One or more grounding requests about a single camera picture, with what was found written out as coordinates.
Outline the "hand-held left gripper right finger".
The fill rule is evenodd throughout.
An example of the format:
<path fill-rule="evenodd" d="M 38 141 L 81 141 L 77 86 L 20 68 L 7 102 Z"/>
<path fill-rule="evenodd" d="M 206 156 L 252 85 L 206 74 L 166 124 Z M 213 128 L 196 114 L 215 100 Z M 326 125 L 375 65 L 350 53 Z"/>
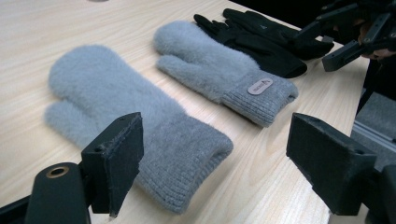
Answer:
<path fill-rule="evenodd" d="M 321 119 L 292 115 L 286 155 L 336 215 L 356 215 L 365 177 L 374 168 L 374 152 Z"/>

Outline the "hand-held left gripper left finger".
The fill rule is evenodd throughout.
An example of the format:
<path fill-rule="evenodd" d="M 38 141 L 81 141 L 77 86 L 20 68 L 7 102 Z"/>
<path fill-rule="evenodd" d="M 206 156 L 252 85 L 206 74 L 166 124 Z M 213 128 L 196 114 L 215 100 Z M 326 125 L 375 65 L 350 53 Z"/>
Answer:
<path fill-rule="evenodd" d="M 139 173 L 144 155 L 139 112 L 115 119 L 82 151 L 88 205 L 95 214 L 116 217 Z"/>

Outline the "black knit glove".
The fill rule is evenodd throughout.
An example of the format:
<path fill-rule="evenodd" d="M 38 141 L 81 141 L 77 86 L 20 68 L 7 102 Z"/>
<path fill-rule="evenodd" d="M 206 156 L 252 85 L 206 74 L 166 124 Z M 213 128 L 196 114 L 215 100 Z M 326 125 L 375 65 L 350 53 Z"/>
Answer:
<path fill-rule="evenodd" d="M 193 18 L 207 35 L 228 48 L 245 53 L 265 72 L 283 78 L 294 78 L 307 70 L 306 64 L 286 49 L 249 33 L 232 21 L 210 21 L 199 14 Z"/>
<path fill-rule="evenodd" d="M 321 58 L 333 48 L 333 42 L 322 42 L 315 38 L 295 41 L 293 38 L 298 34 L 297 30 L 253 11 L 241 12 L 226 8 L 222 15 L 251 34 L 270 40 L 302 60 Z"/>

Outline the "grey fluffy mitten plain cuff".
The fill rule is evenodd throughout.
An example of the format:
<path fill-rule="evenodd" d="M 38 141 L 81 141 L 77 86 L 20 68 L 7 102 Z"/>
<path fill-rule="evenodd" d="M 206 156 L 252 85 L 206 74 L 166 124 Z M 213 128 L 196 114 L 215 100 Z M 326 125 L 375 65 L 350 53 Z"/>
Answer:
<path fill-rule="evenodd" d="M 60 100 L 47 108 L 45 121 L 79 148 L 114 119 L 141 114 L 144 157 L 135 182 L 173 213 L 186 211 L 196 190 L 233 150 L 228 136 L 189 116 L 106 47 L 67 52 L 51 67 L 49 88 Z"/>

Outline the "grey fluffy mitten labelled cuff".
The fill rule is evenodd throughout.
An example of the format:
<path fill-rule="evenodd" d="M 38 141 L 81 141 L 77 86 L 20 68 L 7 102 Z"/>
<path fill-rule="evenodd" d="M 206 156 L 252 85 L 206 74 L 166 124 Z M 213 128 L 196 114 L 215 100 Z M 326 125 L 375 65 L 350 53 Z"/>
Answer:
<path fill-rule="evenodd" d="M 248 55 L 221 45 L 189 21 L 160 27 L 153 44 L 161 54 L 158 69 L 262 127 L 298 97 L 292 82 L 262 71 Z"/>

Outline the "metal floor rail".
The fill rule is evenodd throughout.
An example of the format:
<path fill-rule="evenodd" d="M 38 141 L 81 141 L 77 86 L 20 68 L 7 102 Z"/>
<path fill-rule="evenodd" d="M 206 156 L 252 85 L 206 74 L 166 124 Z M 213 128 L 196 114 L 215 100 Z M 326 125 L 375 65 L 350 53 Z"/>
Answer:
<path fill-rule="evenodd" d="M 386 149 L 389 149 L 396 153 L 396 142 L 394 141 L 393 138 L 385 134 L 382 134 L 376 131 L 375 129 L 370 128 L 369 126 L 364 125 L 363 123 L 358 121 L 354 122 L 352 130 L 355 133 L 358 133 L 361 136 L 364 136 L 365 138 L 368 138 L 371 141 L 376 142 L 381 147 L 385 147 Z"/>

